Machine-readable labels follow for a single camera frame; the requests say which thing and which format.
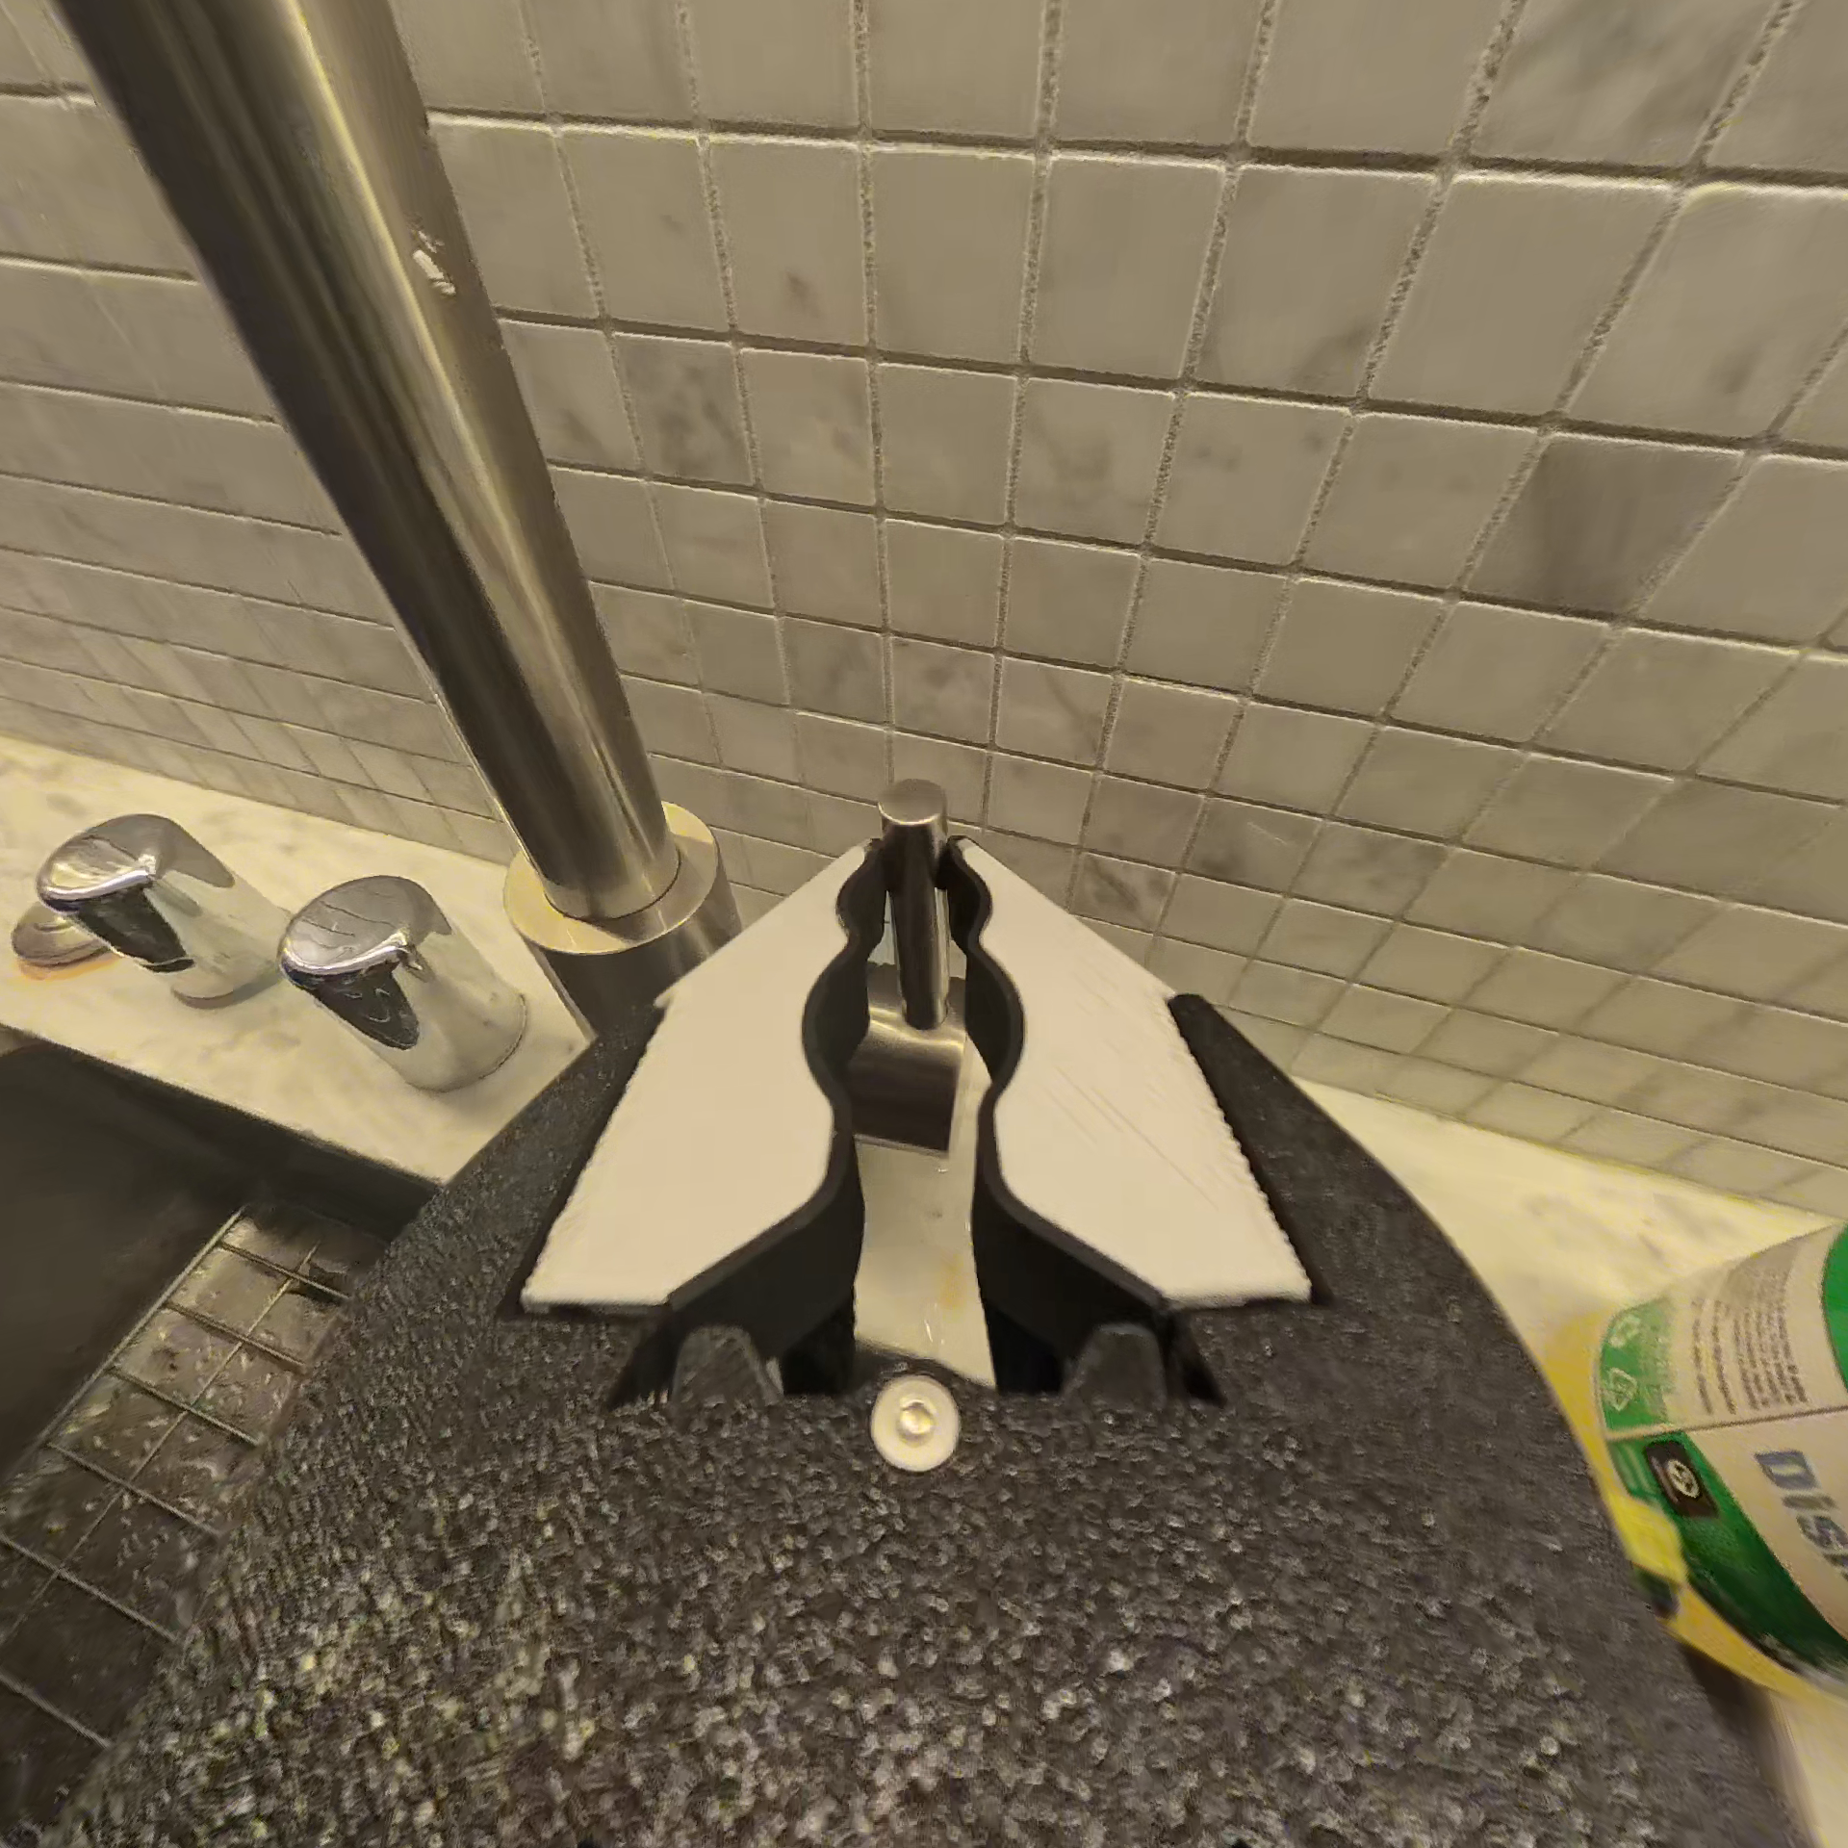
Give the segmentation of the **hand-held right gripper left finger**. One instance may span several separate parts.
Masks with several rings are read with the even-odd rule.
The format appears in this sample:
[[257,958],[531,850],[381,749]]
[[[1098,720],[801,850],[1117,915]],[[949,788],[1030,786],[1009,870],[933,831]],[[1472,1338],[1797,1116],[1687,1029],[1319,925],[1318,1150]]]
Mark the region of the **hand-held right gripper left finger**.
[[665,992],[524,1311],[636,1318],[641,1366],[676,1363],[707,1326],[779,1363],[849,1315],[865,1202],[848,1070],[871,950],[857,848]]

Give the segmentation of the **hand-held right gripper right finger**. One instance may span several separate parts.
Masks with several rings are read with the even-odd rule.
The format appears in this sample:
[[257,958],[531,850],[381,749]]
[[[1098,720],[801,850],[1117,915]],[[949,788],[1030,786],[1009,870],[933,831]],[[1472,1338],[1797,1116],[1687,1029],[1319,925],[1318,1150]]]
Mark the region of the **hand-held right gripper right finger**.
[[1180,996],[984,848],[940,865],[986,1064],[972,1252],[994,1357],[1079,1357],[1132,1324],[1308,1303],[1311,1277],[1249,1165]]

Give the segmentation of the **steel faucet handle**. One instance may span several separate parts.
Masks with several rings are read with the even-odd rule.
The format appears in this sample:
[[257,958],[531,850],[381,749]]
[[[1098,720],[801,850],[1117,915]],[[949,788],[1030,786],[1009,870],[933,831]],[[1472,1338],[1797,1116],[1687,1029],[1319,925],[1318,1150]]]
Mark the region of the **steel faucet handle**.
[[923,777],[904,777],[881,799],[881,821],[893,955],[870,963],[870,1022],[848,1064],[848,1092],[860,1138],[947,1153],[966,1048],[952,1008],[952,940],[940,885],[950,841],[947,795]]

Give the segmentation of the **steel sink grid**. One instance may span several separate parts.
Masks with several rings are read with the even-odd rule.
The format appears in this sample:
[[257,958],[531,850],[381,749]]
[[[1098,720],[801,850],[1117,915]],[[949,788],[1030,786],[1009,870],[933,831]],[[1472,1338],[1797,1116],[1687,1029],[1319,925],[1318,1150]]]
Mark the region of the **steel sink grid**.
[[4,1843],[52,1828],[191,1627],[260,1468],[387,1242],[309,1207],[245,1206],[4,1475]]

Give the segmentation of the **steel gooseneck faucet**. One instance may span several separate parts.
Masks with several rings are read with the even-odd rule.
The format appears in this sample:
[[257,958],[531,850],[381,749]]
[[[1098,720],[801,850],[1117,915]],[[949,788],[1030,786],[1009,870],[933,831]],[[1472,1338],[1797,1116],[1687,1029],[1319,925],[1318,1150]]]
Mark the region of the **steel gooseneck faucet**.
[[589,1037],[741,930],[663,799],[387,4],[60,14],[474,754]]

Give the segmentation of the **yellow dish soap bottle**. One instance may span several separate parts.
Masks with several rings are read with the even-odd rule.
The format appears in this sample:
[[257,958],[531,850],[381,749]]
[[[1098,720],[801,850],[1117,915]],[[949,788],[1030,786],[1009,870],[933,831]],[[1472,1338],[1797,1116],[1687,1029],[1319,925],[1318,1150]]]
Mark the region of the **yellow dish soap bottle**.
[[1846,1691],[1846,1229],[1663,1285],[1539,1368],[1656,1619],[1766,1689]]

